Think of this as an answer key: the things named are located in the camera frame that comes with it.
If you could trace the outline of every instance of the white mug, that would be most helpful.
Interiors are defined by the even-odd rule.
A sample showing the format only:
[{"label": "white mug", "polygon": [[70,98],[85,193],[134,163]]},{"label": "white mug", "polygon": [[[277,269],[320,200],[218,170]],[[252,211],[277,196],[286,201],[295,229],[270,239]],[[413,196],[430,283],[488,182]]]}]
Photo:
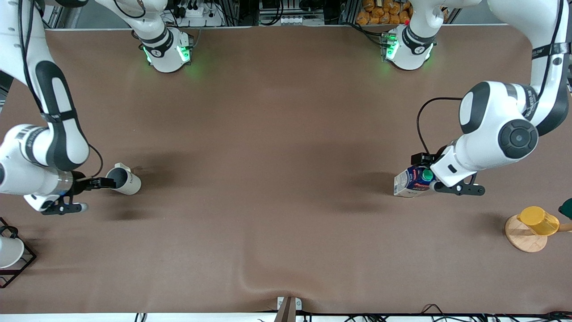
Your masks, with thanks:
[{"label": "white mug", "polygon": [[131,169],[119,162],[115,164],[115,167],[106,175],[106,178],[113,179],[115,181],[115,191],[122,194],[132,195],[141,189],[141,179],[131,173]]},{"label": "white mug", "polygon": [[[10,237],[2,236],[4,230],[10,230]],[[0,268],[14,265],[24,254],[24,242],[18,238],[18,229],[12,226],[0,227]]]}]

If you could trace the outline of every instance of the mug handle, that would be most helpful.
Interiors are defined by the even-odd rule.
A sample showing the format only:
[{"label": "mug handle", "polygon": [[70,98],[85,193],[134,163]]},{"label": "mug handle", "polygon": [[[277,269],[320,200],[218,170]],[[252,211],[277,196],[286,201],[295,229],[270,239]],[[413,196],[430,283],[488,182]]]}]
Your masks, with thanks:
[{"label": "mug handle", "polygon": [[14,227],[14,226],[2,226],[2,227],[0,227],[0,235],[2,235],[2,233],[6,229],[12,233],[10,235],[10,238],[18,238],[18,228]]},{"label": "mug handle", "polygon": [[124,165],[124,164],[121,163],[121,162],[116,163],[116,164],[115,164],[115,168],[122,168],[122,169],[127,170],[127,172],[131,172],[131,168],[128,167],[128,166],[126,166],[126,165]]}]

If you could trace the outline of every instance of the round wooden base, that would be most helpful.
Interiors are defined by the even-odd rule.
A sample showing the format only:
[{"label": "round wooden base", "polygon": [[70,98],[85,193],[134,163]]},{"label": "round wooden base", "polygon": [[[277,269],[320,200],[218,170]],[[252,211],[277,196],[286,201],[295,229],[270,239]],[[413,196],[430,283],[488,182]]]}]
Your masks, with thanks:
[{"label": "round wooden base", "polygon": [[510,217],[505,223],[505,236],[510,243],[519,250],[535,253],[546,246],[548,237],[538,236],[524,223],[518,221],[517,215]]}]

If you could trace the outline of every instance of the brown tabletop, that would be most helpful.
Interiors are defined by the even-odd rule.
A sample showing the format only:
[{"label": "brown tabletop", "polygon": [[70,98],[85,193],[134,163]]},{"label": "brown tabletop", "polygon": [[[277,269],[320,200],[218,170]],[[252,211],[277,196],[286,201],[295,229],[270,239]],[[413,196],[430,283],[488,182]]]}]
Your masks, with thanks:
[{"label": "brown tabletop", "polygon": [[[38,254],[1,291],[1,313],[264,311],[283,295],[332,313],[570,309],[572,235],[535,254],[502,235],[523,208],[556,214],[571,197],[569,121],[525,160],[479,174],[483,197],[391,195],[422,150],[426,100],[529,83],[530,44],[511,27],[443,28],[413,72],[350,28],[205,30],[172,74],[147,66],[128,31],[47,37],[104,173],[123,162],[143,187],[84,193],[90,210],[63,217],[0,195]],[[430,149],[460,135],[457,113],[426,109]],[[0,120],[1,133],[44,124],[19,83]]]}]

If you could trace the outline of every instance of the velcro strap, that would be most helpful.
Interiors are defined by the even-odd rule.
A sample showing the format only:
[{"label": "velcro strap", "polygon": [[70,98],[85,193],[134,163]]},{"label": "velcro strap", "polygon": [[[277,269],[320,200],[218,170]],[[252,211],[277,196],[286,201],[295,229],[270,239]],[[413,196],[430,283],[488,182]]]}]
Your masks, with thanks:
[{"label": "velcro strap", "polygon": [[550,44],[533,49],[533,59],[558,55],[558,54],[569,54],[570,53],[570,43],[569,42],[559,42],[557,44]]},{"label": "velcro strap", "polygon": [[65,120],[71,120],[77,118],[77,113],[75,111],[67,111],[60,114],[46,114],[41,113],[41,116],[44,121],[48,123],[60,123]]}]

